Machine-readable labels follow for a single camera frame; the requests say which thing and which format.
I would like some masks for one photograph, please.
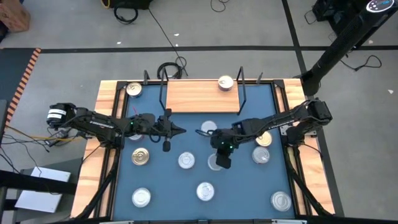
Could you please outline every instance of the wooden board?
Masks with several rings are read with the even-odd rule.
[[[183,80],[176,80],[176,82],[186,82]],[[299,79],[285,79],[285,90],[287,93],[287,99],[290,108],[301,104],[305,100],[301,82]],[[108,114],[112,113],[114,95],[116,93],[117,80],[105,80],[101,81],[99,86],[98,97],[95,104],[95,111],[98,113]],[[283,102],[281,101],[280,92],[277,90],[279,99],[279,106],[283,108]],[[123,94],[119,99],[118,116],[121,114],[121,107],[123,104]],[[315,138],[306,137],[305,143],[318,148],[317,140]],[[86,146],[85,156],[87,156],[93,149],[98,146],[98,141],[92,139],[88,141]],[[306,146],[300,147],[300,157],[302,160],[302,166],[305,176],[307,187],[314,194],[315,198],[324,206],[326,210],[334,213],[333,204],[330,197],[328,184],[326,181],[326,175],[323,169],[322,160],[318,152],[313,149],[309,149]],[[93,195],[98,189],[100,180],[100,172],[103,163],[104,149],[99,148],[93,155],[91,155],[85,163],[81,166],[78,186],[75,194],[75,200],[71,211],[71,217],[79,215],[85,206],[90,202]],[[296,185],[296,192],[298,195],[298,203],[301,214],[305,214],[303,197],[301,190]],[[102,200],[102,207],[100,216],[105,216],[106,204],[108,202],[108,194],[105,193]]]
[[[234,81],[230,91],[221,91],[217,80],[170,80],[166,108],[173,113],[237,113],[238,83]]]

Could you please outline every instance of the orange striped tape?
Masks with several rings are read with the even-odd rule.
[[[21,96],[22,96],[22,94],[23,94],[23,92],[25,90],[27,82],[29,81],[29,78],[30,78],[30,74],[33,71],[33,68],[34,68],[34,66],[36,64],[36,61],[37,61],[41,51],[42,51],[41,49],[35,49],[33,51],[32,56],[30,56],[30,60],[29,60],[29,63],[27,64],[27,66],[26,66],[24,75],[22,76],[22,78],[21,78],[21,80],[19,82],[19,85],[17,87],[17,90],[16,90],[16,92],[14,94],[14,97],[12,97],[12,100],[11,100],[10,105],[8,107],[6,125],[9,125],[10,122],[11,122],[11,118],[14,115],[15,110],[17,109],[19,100],[21,100]]]

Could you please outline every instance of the can lid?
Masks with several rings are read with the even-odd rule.
[[[195,164],[195,157],[190,152],[184,152],[178,158],[178,164],[183,169],[189,169]]]
[[[135,134],[135,135],[129,137],[129,139],[132,140],[132,141],[138,141],[141,138],[142,138],[141,134]]]
[[[201,124],[200,129],[201,129],[203,132],[206,132],[206,133],[207,133],[207,131],[209,131],[209,130],[216,130],[216,129],[217,129],[217,124],[214,123],[214,121],[205,121],[205,122],[203,122],[203,123]]]
[[[210,155],[209,158],[207,159],[207,165],[211,170],[220,171],[223,168],[216,164],[216,160],[217,160],[217,155],[215,153]]]
[[[141,94],[142,86],[140,83],[132,82],[127,85],[126,91],[130,96],[138,96]]]
[[[271,197],[271,204],[280,212],[286,212],[292,206],[292,200],[285,192],[276,192]]]
[[[132,152],[131,160],[135,165],[144,165],[149,160],[149,152],[147,149],[138,148]]]
[[[269,161],[269,151],[266,147],[258,146],[251,154],[254,162],[258,164],[265,164]]]
[[[256,142],[260,146],[269,146],[272,142],[272,136],[268,131],[265,131],[261,136],[256,138]]]
[[[218,85],[224,89],[229,89],[234,85],[234,80],[228,75],[223,75],[218,79]]]
[[[214,187],[211,183],[202,182],[197,188],[197,195],[200,200],[207,202],[214,196]]]
[[[138,188],[132,194],[132,203],[139,208],[147,206],[149,202],[150,192],[146,188]]]

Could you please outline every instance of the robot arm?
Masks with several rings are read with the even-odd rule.
[[[57,103],[50,106],[47,124],[54,129],[74,128],[86,134],[95,136],[105,147],[122,148],[123,137],[135,134],[165,137],[163,151],[170,151],[170,142],[173,136],[182,134],[186,130],[169,121],[171,110],[165,110],[163,116],[155,120],[150,113],[138,114],[130,118],[114,118],[79,108],[71,103]]]
[[[240,144],[253,141],[265,131],[300,121],[297,126],[287,129],[287,142],[291,145],[303,141],[305,133],[316,130],[332,120],[325,102],[318,99],[304,101],[292,110],[275,114],[266,118],[251,118],[232,124],[231,129],[216,129],[209,132],[210,144],[217,149],[216,163],[229,169],[229,156]]]

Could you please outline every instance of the tin can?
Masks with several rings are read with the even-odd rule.
[[[140,83],[132,82],[126,87],[127,94],[132,97],[138,97],[142,94],[142,86]]]
[[[197,195],[200,200],[208,202],[214,196],[214,187],[211,183],[202,182],[197,188]]]
[[[191,152],[184,152],[178,157],[178,164],[183,169],[190,169],[195,164],[195,157]]]
[[[259,146],[267,147],[272,143],[272,136],[268,131],[265,131],[261,136],[256,138]]]
[[[134,150],[131,156],[131,160],[135,165],[141,166],[148,162],[149,152],[147,149],[138,148]]]
[[[207,131],[209,131],[209,130],[216,130],[217,124],[214,123],[214,121],[205,121],[201,124],[200,129],[201,129],[201,131],[207,133]]]
[[[129,139],[132,141],[140,141],[144,136],[141,134],[135,134],[133,136],[130,136]]]
[[[271,197],[271,204],[276,210],[286,212],[292,206],[292,199],[285,192],[276,192]]]
[[[220,171],[223,168],[216,164],[216,160],[217,160],[217,155],[215,153],[210,155],[209,158],[207,159],[207,165],[213,171]]]
[[[146,188],[138,188],[132,194],[131,200],[136,207],[143,208],[150,202],[150,192]]]
[[[269,161],[269,151],[266,147],[258,146],[251,154],[254,162],[257,164],[265,164]]]
[[[218,88],[222,91],[230,91],[234,85],[234,80],[227,75],[223,75],[218,79]]]

